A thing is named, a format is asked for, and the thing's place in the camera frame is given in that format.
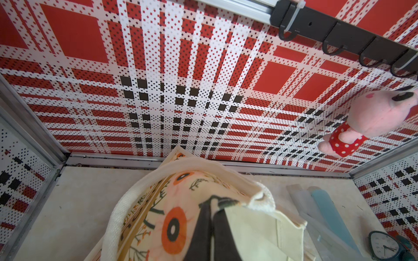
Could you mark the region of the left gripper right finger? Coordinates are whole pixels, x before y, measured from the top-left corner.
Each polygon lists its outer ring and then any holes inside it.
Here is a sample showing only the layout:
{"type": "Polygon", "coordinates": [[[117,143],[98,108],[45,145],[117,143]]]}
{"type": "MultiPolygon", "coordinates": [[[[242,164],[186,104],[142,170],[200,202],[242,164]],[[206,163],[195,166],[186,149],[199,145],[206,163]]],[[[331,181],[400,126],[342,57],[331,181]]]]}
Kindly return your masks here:
{"type": "Polygon", "coordinates": [[[225,210],[213,217],[214,260],[241,261],[225,210]]]}

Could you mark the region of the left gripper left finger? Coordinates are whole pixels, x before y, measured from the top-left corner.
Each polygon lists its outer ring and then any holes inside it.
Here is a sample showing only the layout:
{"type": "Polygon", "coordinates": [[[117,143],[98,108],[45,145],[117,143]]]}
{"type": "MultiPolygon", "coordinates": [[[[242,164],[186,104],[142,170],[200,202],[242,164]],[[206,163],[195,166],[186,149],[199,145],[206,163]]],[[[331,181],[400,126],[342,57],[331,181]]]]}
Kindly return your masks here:
{"type": "Polygon", "coordinates": [[[200,213],[184,261],[209,261],[211,251],[212,219],[209,204],[200,205],[200,213]]]}

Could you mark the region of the cream floral canvas bag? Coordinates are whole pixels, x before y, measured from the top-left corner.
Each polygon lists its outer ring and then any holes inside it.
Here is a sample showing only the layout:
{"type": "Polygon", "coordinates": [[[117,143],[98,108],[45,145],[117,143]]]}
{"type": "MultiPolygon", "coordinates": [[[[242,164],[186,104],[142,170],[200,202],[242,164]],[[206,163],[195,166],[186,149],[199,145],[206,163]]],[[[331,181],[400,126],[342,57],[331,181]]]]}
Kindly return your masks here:
{"type": "Polygon", "coordinates": [[[313,261],[270,190],[176,147],[118,201],[89,261],[313,261]]]}

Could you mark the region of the grey pencil case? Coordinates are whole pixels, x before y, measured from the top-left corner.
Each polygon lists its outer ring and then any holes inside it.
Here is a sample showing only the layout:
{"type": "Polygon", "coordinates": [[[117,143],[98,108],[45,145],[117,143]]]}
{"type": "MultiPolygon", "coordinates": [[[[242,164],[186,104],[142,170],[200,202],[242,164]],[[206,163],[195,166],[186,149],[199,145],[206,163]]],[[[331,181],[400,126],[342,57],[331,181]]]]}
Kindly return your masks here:
{"type": "Polygon", "coordinates": [[[299,213],[306,213],[322,225],[326,225],[317,203],[308,190],[303,189],[300,184],[289,185],[286,189],[299,213]]]}

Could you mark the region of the teal pencil case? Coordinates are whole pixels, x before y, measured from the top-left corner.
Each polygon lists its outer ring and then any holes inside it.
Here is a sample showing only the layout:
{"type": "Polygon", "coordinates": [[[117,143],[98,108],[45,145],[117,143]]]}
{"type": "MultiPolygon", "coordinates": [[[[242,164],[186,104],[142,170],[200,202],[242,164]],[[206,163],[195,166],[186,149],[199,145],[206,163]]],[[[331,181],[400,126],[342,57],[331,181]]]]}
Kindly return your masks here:
{"type": "Polygon", "coordinates": [[[308,191],[316,202],[330,230],[348,246],[360,253],[330,195],[319,187],[309,187],[308,191]]]}

